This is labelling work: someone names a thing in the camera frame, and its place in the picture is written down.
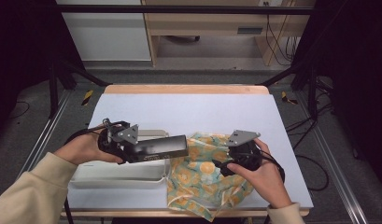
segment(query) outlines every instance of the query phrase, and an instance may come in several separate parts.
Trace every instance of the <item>gray floor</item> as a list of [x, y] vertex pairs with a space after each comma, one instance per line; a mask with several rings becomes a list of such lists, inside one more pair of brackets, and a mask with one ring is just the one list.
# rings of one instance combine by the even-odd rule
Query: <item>gray floor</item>
[[[256, 46], [252, 38], [203, 37], [199, 43], [164, 39], [160, 48], [158, 64], [155, 68], [145, 66], [126, 66], [119, 69], [110, 67], [91, 68], [91, 73], [103, 80], [114, 83], [205, 83], [205, 84], [255, 84], [275, 75], [286, 66], [274, 64], [271, 67], [261, 65], [262, 59], [255, 52]], [[89, 81], [77, 76], [79, 82], [70, 94], [68, 106], [60, 117], [59, 124], [49, 136], [45, 150], [54, 151], [61, 146], [70, 133], [88, 126], [93, 107], [104, 88], [97, 87]], [[281, 100], [281, 92], [285, 91], [290, 99], [302, 102], [305, 94], [292, 92], [289, 86], [290, 77], [274, 86], [269, 91], [275, 96], [277, 108], [285, 126], [307, 118], [302, 104], [293, 105]], [[94, 90], [88, 105], [81, 105], [88, 90]], [[43, 132], [49, 115], [49, 85], [42, 82], [24, 90], [19, 101], [27, 102], [29, 109], [20, 117], [6, 120], [6, 128], [0, 136], [0, 194], [16, 180], [28, 155], [35, 146], [38, 136]], [[330, 102], [323, 95], [319, 98], [319, 107]], [[18, 103], [11, 116], [21, 114], [27, 109], [25, 103]], [[309, 127], [309, 123], [291, 132], [289, 138], [294, 145]], [[347, 141], [337, 117], [330, 110], [318, 117], [318, 126], [295, 149], [295, 154], [304, 155], [319, 162], [325, 169], [329, 165], [321, 154], [317, 131], [323, 133], [329, 150], [338, 162], [344, 177], [354, 193], [362, 212], [369, 223], [382, 223], [382, 186], [376, 179], [368, 162], [353, 158], [351, 146]], [[321, 170], [305, 159], [299, 159], [306, 184], [311, 188], [324, 185], [325, 178]], [[345, 207], [345, 198], [330, 173], [330, 184], [323, 191], [310, 191], [315, 207], [305, 217], [307, 223], [357, 223], [351, 219]], [[79, 220], [77, 223], [90, 223], [91, 220]], [[255, 218], [255, 223], [262, 219]]]

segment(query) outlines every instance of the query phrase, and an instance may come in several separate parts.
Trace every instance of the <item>plastic container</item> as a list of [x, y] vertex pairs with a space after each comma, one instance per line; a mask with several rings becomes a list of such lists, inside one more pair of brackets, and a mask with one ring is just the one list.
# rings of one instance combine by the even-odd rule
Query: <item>plastic container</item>
[[[162, 130], [139, 130], [138, 141], [167, 137]], [[90, 161], [81, 164], [71, 178], [70, 185], [76, 189], [154, 189], [165, 184], [170, 169], [169, 160], [137, 163], [108, 163]]]

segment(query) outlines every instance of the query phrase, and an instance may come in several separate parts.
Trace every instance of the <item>yellow patterned fabric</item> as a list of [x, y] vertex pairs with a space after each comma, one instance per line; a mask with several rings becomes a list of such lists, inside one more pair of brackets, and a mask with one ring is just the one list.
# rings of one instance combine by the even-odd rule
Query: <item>yellow patterned fabric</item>
[[167, 203], [173, 210], [191, 211], [212, 222], [221, 208], [232, 208], [253, 191], [240, 175], [223, 176], [211, 160], [231, 158], [224, 143], [230, 135], [196, 133], [187, 139], [189, 156], [173, 158], [167, 184]]

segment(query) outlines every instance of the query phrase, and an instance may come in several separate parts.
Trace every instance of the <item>person's left hand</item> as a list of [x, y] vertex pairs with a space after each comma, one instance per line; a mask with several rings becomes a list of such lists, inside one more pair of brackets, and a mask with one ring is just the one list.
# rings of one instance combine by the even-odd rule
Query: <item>person's left hand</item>
[[59, 148], [53, 154], [75, 165], [87, 161], [122, 163], [123, 160], [121, 158], [105, 153], [98, 148], [98, 133], [99, 131], [78, 136]]

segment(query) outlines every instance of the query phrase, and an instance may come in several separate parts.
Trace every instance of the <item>black curtain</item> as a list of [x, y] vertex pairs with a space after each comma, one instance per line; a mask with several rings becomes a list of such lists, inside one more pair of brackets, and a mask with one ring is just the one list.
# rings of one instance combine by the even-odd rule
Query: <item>black curtain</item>
[[[325, 7], [339, 1], [318, 1]], [[295, 62], [321, 34], [321, 24], [337, 14], [314, 52], [318, 76], [333, 82], [332, 102], [355, 151], [370, 162], [382, 182], [382, 0], [348, 0], [340, 11], [313, 17], [306, 26]], [[292, 85], [307, 83], [310, 70], [296, 74]]]
[[54, 0], [0, 1], [0, 130], [14, 108], [21, 90], [49, 79], [55, 62], [57, 77], [67, 89], [76, 83], [66, 60], [84, 69], [60, 12], [35, 9], [55, 5]]

